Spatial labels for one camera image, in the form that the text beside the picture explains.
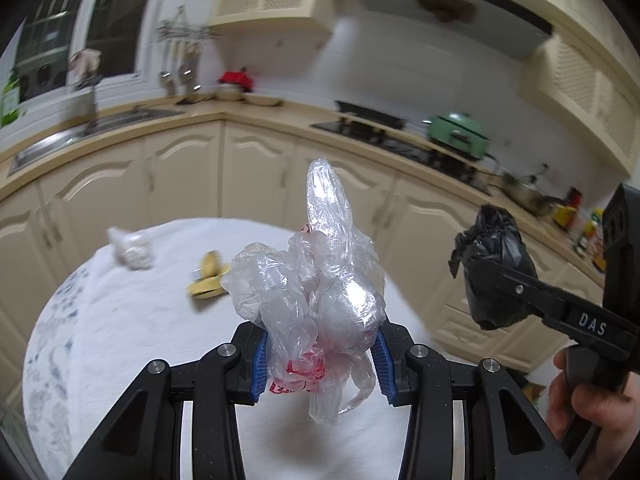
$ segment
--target stainless steel sink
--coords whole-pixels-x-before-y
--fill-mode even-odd
[[[80,140],[87,139],[98,134],[103,134],[105,132],[110,132],[111,130],[116,130],[118,128],[123,128],[130,124],[142,123],[144,121],[151,121],[153,119],[160,119],[163,117],[172,117],[183,113],[184,112],[176,112],[174,110],[134,108],[129,112],[113,114],[90,123],[80,124],[79,126],[69,128],[68,130],[52,134],[49,137],[32,144],[28,148],[23,149],[21,152],[18,152],[14,156],[14,161],[9,169],[9,175],[33,164],[43,156],[50,155],[57,150],[71,146]]]

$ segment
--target human hand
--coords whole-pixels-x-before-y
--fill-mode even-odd
[[[567,405],[569,389],[564,369],[566,350],[554,357],[562,370],[549,386],[546,424],[560,439],[571,421]],[[581,480],[606,480],[615,471],[640,430],[640,378],[629,374],[622,393],[593,384],[579,384],[571,395],[571,406],[583,419],[602,428],[598,441],[580,472]]]

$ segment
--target utensil rack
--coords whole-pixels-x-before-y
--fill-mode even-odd
[[[156,28],[158,40],[215,40],[220,34],[212,32],[206,25],[191,25],[187,19],[184,5],[178,7],[178,12],[172,20],[162,20]]]

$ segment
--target window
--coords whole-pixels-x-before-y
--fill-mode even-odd
[[[69,44],[81,1],[40,0],[28,13],[15,59],[21,102],[66,84]]]
[[[96,0],[86,38],[87,48],[100,50],[105,77],[136,71],[138,34],[147,0]]]

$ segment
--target white tablecloth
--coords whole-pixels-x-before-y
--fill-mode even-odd
[[[243,320],[228,296],[204,302],[186,294],[202,255],[229,261],[248,243],[285,249],[291,232],[237,219],[178,220],[147,230],[151,270],[130,271],[104,247],[51,298],[29,342],[24,411],[38,458],[50,480],[71,461],[145,364],[199,359],[231,339]],[[416,342],[431,344],[418,317],[387,278],[386,311]],[[398,477],[409,408],[392,408],[379,388],[337,427],[308,416],[308,397],[266,392],[238,406],[247,479],[380,479]],[[191,478],[191,410],[185,406],[182,478]]]

